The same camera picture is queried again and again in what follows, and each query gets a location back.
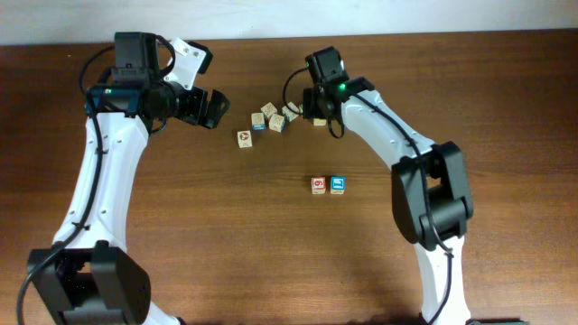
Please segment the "wooden block yellow letter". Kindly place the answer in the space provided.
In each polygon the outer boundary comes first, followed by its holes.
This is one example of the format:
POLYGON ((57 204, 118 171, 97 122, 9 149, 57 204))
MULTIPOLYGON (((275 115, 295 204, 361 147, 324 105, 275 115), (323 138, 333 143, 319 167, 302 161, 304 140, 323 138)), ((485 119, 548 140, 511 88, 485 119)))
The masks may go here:
POLYGON ((314 126, 325 126, 325 125, 327 125, 327 120, 321 119, 321 118, 314 118, 313 119, 313 125, 314 126))

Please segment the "wooden block blue L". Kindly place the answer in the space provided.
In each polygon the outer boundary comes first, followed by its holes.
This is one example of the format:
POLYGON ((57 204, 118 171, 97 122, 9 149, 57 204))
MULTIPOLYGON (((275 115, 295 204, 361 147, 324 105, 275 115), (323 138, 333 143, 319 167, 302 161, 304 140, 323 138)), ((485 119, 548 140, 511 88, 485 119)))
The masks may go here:
POLYGON ((347 182, 345 177, 332 176, 331 177, 331 194, 343 194, 346 190, 347 182))

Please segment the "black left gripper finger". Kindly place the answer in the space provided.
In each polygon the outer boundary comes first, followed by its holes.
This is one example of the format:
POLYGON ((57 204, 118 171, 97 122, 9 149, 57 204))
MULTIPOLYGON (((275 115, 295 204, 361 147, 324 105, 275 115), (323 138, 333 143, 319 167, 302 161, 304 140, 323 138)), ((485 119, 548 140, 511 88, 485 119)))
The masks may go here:
POLYGON ((209 107, 217 111, 227 111, 229 109, 229 100, 222 92, 214 89, 211 94, 209 107))
POLYGON ((225 106, 208 106, 204 117, 200 120, 200 125, 207 129, 214 129, 225 113, 225 106))

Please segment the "wooden block red 6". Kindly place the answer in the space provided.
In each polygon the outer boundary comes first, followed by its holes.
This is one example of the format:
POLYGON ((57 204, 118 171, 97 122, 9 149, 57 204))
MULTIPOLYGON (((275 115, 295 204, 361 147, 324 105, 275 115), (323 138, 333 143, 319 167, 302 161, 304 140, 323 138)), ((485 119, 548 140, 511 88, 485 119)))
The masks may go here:
POLYGON ((326 192, 326 178, 325 177, 312 177, 311 179, 312 194, 324 194, 326 192))

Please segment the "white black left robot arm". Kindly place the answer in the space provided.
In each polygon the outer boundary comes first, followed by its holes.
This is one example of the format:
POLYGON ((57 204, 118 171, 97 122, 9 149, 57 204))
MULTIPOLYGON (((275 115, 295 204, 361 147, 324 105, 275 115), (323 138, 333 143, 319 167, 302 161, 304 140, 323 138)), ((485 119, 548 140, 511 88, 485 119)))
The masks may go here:
POLYGON ((127 253, 126 218, 139 160, 172 119, 208 129, 229 109, 197 88, 211 51, 149 32, 119 32, 115 62, 85 99, 86 142, 69 210, 48 248, 28 258, 33 286, 58 324, 176 324, 152 300, 148 273, 127 253))

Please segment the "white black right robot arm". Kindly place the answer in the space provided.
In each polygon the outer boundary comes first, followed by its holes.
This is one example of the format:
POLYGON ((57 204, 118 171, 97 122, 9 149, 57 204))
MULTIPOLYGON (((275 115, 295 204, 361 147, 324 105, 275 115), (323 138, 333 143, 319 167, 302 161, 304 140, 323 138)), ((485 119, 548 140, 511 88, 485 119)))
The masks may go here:
POLYGON ((416 252, 423 289, 423 324, 467 324, 461 253, 473 215, 461 149, 437 144, 404 122, 363 77, 352 79, 340 53, 308 55, 312 86, 303 92, 303 117, 326 118, 364 140, 390 170, 392 214, 416 252))

